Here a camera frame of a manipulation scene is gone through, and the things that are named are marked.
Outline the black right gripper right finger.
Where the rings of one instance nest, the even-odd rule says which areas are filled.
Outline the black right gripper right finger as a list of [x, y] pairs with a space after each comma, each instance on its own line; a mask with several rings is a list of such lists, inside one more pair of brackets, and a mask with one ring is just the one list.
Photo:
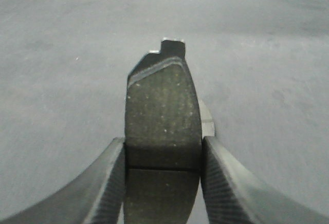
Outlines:
[[257, 178], [216, 137], [203, 139], [201, 182], [210, 223], [328, 223]]

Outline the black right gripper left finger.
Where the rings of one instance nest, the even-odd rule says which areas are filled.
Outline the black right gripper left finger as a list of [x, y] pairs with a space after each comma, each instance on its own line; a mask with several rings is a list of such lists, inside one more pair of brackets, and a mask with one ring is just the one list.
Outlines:
[[115, 138], [73, 181], [2, 223], [117, 223], [124, 192], [124, 138]]

